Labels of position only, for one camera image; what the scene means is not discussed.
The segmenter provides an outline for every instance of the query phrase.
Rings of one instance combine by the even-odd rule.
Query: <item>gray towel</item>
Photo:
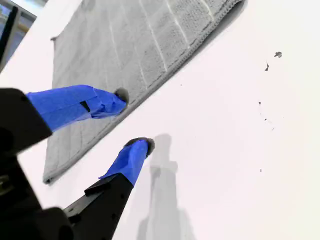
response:
[[[159,88],[241,0],[83,0],[55,39],[53,88],[128,90],[118,117],[89,119],[48,140],[43,181],[75,164]]]

